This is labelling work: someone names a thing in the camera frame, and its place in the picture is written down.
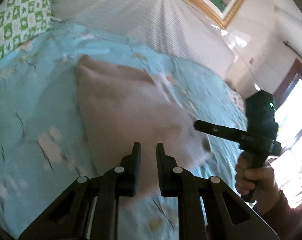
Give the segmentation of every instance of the checkered fabric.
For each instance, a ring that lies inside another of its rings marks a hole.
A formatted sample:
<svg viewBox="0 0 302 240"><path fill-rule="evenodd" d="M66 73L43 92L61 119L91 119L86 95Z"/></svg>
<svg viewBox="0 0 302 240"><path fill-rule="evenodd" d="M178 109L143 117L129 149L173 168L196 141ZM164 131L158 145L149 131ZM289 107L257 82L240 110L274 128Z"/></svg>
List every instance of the checkered fabric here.
<svg viewBox="0 0 302 240"><path fill-rule="evenodd" d="M52 0L4 0L0 5L0 60L50 27Z"/></svg>

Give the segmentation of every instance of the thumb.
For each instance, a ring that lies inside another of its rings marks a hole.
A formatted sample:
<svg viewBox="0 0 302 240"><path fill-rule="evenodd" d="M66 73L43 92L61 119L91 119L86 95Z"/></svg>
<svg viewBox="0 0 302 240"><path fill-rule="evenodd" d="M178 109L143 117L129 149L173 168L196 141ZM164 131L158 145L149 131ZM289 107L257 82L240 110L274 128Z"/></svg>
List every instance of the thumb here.
<svg viewBox="0 0 302 240"><path fill-rule="evenodd" d="M273 180L274 169L271 166L261 167L257 169L247 169L244 173L245 178L249 180Z"/></svg>

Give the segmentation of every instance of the human hand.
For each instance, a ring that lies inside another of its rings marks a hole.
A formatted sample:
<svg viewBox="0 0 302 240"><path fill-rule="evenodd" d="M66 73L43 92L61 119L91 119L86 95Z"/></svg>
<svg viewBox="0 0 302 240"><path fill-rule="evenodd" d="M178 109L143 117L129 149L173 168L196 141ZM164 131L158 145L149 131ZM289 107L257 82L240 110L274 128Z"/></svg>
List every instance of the human hand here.
<svg viewBox="0 0 302 240"><path fill-rule="evenodd" d="M267 162L261 168L249 169L248 154L243 152L238 158L235 188L242 195L247 195L250 190L255 189L253 196L257 201L257 212L263 215L276 205L281 192L275 181L274 169L270 163Z"/></svg>

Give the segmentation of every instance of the beige fabric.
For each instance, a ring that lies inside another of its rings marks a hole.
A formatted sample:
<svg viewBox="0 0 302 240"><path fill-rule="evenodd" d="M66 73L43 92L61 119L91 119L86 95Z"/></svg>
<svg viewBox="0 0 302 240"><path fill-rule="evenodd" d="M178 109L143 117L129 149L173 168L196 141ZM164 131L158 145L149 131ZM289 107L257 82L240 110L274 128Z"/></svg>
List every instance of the beige fabric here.
<svg viewBox="0 0 302 240"><path fill-rule="evenodd" d="M192 60L225 78L234 55L221 33L182 0L53 0L55 17L124 34L166 54Z"/></svg>
<svg viewBox="0 0 302 240"><path fill-rule="evenodd" d="M186 169L210 157L207 135L193 129L194 117L169 95L161 76L155 76L154 82L141 70L94 61L88 56L79 60L77 75L80 111L98 172L104 174L118 166L123 156L131 154L134 142L141 143L134 200L158 189L158 142Z"/></svg>

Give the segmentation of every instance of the red sleeve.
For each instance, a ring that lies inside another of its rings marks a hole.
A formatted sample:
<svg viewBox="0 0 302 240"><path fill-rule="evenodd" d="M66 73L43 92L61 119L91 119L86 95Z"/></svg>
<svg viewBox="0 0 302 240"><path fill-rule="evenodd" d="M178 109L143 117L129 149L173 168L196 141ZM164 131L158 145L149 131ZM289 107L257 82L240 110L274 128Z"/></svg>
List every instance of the red sleeve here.
<svg viewBox="0 0 302 240"><path fill-rule="evenodd" d="M302 207L290 208L283 191L281 191L277 204L262 218L273 228L281 240L302 240Z"/></svg>

